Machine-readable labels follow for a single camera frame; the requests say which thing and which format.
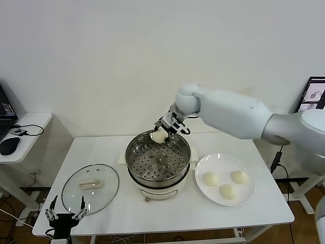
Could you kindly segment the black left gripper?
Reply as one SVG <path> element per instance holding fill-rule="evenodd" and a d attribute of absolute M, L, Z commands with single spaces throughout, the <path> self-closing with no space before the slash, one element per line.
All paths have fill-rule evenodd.
<path fill-rule="evenodd" d="M 49 220 L 49 226 L 54 229 L 54 238 L 71 238 L 71 229 L 79 224 L 79 221 L 87 214 L 84 196 L 81 199 L 81 206 L 78 213 L 58 213 L 55 212 L 55 205 L 58 196 L 50 203 L 49 208 L 45 209 L 45 216 Z"/>

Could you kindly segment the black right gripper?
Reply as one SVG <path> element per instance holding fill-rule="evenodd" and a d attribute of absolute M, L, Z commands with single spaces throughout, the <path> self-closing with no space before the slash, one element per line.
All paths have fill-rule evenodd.
<path fill-rule="evenodd" d="M 185 130 L 186 126 L 177 118 L 175 113 L 168 112 L 155 123 L 154 131 L 156 132 L 159 129 L 168 130 L 168 139 L 171 140 L 179 130 Z"/>

